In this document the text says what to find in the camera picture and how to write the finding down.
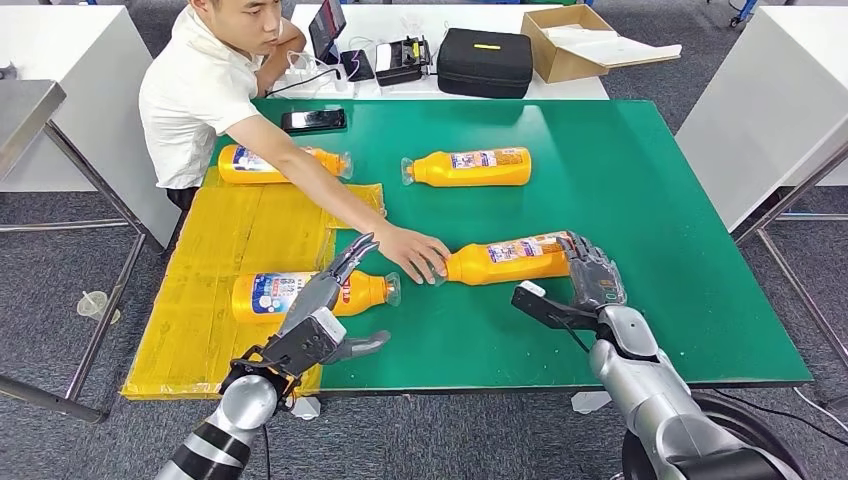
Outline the person's right hand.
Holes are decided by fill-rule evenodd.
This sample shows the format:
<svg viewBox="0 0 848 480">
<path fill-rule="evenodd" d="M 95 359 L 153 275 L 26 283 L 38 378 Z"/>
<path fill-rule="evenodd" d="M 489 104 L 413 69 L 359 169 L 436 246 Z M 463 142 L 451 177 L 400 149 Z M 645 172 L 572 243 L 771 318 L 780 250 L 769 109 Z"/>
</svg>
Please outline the person's right hand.
<svg viewBox="0 0 848 480">
<path fill-rule="evenodd" d="M 446 261 L 451 253 L 437 238 L 385 223 L 374 231 L 380 253 L 399 266 L 416 284 L 436 283 L 446 278 Z"/>
</svg>

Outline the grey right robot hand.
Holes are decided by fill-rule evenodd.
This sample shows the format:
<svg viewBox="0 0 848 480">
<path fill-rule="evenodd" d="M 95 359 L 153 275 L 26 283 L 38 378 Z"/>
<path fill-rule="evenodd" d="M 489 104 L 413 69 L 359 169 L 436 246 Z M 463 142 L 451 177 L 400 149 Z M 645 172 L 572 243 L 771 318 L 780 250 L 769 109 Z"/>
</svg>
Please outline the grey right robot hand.
<svg viewBox="0 0 848 480">
<path fill-rule="evenodd" d="M 627 303 L 618 267 L 603 249 L 572 231 L 564 231 L 557 241 L 568 263 L 573 307 L 595 313 L 606 305 Z"/>
</svg>

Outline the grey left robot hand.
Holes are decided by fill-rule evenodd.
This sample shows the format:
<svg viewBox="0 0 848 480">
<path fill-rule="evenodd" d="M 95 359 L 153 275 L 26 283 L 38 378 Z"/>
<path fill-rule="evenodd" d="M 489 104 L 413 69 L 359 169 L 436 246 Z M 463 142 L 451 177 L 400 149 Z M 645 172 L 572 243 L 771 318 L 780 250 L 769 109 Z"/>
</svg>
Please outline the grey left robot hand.
<svg viewBox="0 0 848 480">
<path fill-rule="evenodd" d="M 263 357 L 295 375 L 317 364 L 373 354 L 388 343 L 391 335 L 386 330 L 364 338 L 348 337 L 333 313 L 344 282 L 362 258 L 377 247 L 372 233 L 361 235 L 314 275 L 295 298 L 282 327 L 263 350 Z"/>
</svg>

